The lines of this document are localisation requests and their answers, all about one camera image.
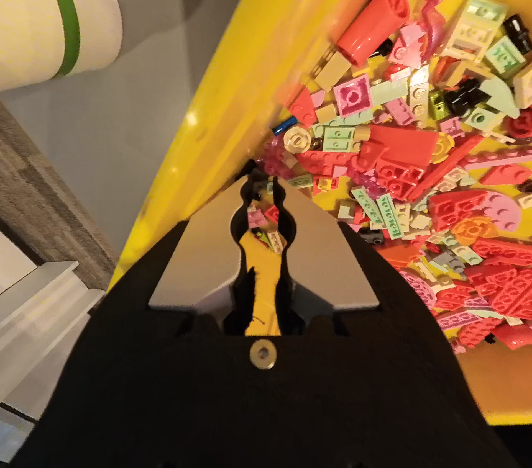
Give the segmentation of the pile of toy bricks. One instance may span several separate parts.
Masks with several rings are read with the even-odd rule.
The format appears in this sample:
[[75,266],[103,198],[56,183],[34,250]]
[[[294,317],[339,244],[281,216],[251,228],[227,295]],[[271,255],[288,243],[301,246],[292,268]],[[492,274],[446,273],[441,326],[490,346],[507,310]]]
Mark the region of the pile of toy bricks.
[[531,346],[531,30],[498,0],[369,0],[257,164],[331,193],[455,354]]

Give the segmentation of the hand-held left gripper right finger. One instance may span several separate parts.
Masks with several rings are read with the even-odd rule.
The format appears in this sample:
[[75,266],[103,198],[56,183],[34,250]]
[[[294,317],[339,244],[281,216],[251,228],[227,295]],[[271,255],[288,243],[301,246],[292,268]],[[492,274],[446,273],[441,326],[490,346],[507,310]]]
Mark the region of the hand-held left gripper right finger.
[[275,306],[280,327],[305,327],[318,316],[379,307],[372,285],[328,212],[286,180],[273,179],[283,249]]

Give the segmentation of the white paper cup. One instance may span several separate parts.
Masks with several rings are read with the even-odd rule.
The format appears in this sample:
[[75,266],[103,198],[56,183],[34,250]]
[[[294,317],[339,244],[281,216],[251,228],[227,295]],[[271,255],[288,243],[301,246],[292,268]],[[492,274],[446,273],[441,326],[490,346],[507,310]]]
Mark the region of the white paper cup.
[[107,67],[122,38],[117,0],[1,0],[1,91]]

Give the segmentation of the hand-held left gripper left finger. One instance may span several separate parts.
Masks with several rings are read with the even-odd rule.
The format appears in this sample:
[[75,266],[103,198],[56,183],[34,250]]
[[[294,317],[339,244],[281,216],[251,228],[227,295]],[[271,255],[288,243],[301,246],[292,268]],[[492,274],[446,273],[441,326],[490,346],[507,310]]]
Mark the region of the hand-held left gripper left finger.
[[189,218],[150,298],[150,309],[250,325],[255,284],[241,240],[249,231],[253,186],[250,174],[242,176]]

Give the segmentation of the white cabinet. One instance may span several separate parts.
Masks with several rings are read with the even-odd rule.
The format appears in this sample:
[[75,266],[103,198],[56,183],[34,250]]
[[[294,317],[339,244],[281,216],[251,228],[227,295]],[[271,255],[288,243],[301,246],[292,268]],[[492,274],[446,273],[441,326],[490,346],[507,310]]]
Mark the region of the white cabinet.
[[38,264],[1,234],[1,465],[41,418],[89,311],[105,295],[88,288],[77,267]]

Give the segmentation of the yellow plastic bin with bricks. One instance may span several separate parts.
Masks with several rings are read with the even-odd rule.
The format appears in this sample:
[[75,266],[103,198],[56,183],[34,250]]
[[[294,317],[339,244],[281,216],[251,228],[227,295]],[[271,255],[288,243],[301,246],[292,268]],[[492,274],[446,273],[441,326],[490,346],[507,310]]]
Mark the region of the yellow plastic bin with bricks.
[[[237,167],[258,152],[268,127],[288,115],[287,107],[301,94],[310,97],[321,89],[314,75],[335,56],[336,40],[370,0],[241,0],[204,74],[183,123],[150,188],[143,208],[126,242],[111,286],[140,259],[156,241],[193,211],[228,186]],[[409,0],[411,20],[422,16],[427,0]],[[517,168],[531,170],[531,114],[521,112],[520,102],[531,101],[531,53],[524,62],[511,65],[510,33],[488,29],[480,17],[466,18],[466,9],[507,7],[507,16],[517,14],[531,28],[531,0],[442,0],[435,11],[442,15],[443,43],[424,62],[429,78],[422,81],[435,98],[458,87],[458,77],[471,77],[487,70],[491,83],[483,102],[472,116],[486,113],[498,125],[469,124],[455,120],[458,114],[433,119],[416,129],[394,124],[394,118],[378,124],[375,135],[388,132],[435,132],[440,161],[427,161],[428,136],[409,134],[403,147],[391,137],[377,139],[388,145],[376,161],[377,172],[388,174],[384,187],[402,188],[400,208],[410,204],[411,218],[421,228],[407,233],[406,240],[384,247],[401,261],[395,268],[407,281],[428,284],[427,291],[443,292],[436,305],[459,305],[448,296],[452,287],[438,287],[437,280],[467,281],[449,265],[433,264],[429,255],[435,246],[448,246],[460,260],[481,261],[482,268],[511,265],[513,272],[531,270],[531,195],[518,190],[530,180]]]

